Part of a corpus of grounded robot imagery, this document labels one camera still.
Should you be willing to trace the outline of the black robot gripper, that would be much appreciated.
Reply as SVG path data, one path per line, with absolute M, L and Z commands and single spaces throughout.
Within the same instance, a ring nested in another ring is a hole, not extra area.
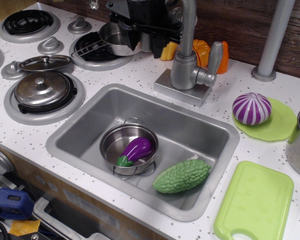
M 110 11 L 109 18 L 118 20 L 120 33 L 131 50 L 137 47 L 140 32 L 149 34 L 153 56 L 160 59 L 168 39 L 181 38 L 183 24 L 167 10 L 164 0 L 109 0 L 105 7 Z

